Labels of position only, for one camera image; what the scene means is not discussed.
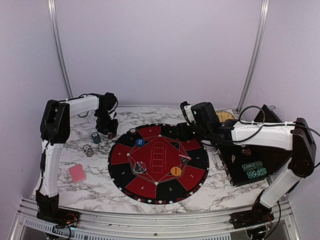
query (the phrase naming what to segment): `red playing card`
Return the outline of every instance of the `red playing card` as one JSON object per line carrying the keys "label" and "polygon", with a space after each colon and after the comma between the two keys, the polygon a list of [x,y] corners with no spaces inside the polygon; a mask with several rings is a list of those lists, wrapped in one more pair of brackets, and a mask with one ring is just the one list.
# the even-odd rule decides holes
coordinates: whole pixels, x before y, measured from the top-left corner
{"label": "red playing card", "polygon": [[69,173],[71,175],[74,184],[86,180],[86,174],[82,168],[81,164],[77,164],[69,168]]}

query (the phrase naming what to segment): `red and black mat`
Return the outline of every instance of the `red and black mat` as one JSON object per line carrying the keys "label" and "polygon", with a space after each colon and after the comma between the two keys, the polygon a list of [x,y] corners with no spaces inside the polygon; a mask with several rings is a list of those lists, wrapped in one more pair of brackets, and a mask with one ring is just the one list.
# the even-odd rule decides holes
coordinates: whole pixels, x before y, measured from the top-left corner
{"label": "red and black mat", "polygon": [[108,170],[127,196],[148,204],[172,204],[194,194],[204,184],[209,158],[196,141],[180,141],[168,124],[130,129],[113,145]]}

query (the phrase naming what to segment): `orange disc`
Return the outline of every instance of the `orange disc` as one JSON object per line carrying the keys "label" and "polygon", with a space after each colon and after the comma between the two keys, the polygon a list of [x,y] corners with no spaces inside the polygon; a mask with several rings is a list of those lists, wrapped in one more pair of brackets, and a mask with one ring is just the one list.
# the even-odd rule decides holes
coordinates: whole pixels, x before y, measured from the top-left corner
{"label": "orange disc", "polygon": [[173,168],[171,168],[171,174],[173,176],[180,176],[182,174],[182,170],[180,167],[174,166]]}

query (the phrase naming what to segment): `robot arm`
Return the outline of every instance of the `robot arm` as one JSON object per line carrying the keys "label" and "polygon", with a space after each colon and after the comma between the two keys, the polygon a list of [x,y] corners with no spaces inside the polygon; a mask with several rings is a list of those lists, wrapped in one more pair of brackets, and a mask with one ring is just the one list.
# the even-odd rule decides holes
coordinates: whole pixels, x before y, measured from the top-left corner
{"label": "robot arm", "polygon": [[117,134],[118,120],[111,119],[110,113],[118,104],[113,93],[85,94],[82,97],[63,101],[49,100],[42,117],[40,131],[42,138],[42,157],[40,162],[41,177],[36,191],[39,219],[61,224],[66,216],[77,212],[66,212],[58,207],[57,188],[60,155],[64,143],[70,136],[70,118],[88,111],[95,111],[98,132],[114,138]]}
{"label": "robot arm", "polygon": [[179,138],[209,140],[219,145],[258,145],[292,151],[292,156],[278,177],[256,199],[252,210],[231,215],[235,228],[265,223],[273,218],[271,208],[292,190],[301,178],[311,175],[315,168],[316,144],[303,118],[295,122],[257,123],[227,120],[220,123],[214,107],[209,102],[194,106],[181,104],[187,123],[177,126]]}

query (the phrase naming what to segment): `marble tabletop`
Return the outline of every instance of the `marble tabletop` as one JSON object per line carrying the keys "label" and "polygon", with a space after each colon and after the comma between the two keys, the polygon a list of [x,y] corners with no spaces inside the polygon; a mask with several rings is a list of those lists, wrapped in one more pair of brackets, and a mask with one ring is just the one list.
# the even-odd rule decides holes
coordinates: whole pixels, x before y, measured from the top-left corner
{"label": "marble tabletop", "polygon": [[[213,149],[206,147],[209,155],[209,172],[202,187],[192,196],[179,202],[153,205],[138,202],[122,193],[113,183],[108,172],[108,154],[115,140],[129,129],[144,124],[172,124],[184,122],[179,107],[118,107],[117,137],[101,136],[101,143],[94,144],[91,134],[96,132],[96,117],[89,112],[87,117],[72,117],[71,133],[62,149],[59,170],[59,204],[76,209],[110,213],[192,213],[253,204],[260,192],[268,187],[266,180],[232,187],[226,172],[217,170]],[[90,144],[94,155],[87,157],[83,146]],[[69,168],[81,164],[86,180],[73,183]]]}

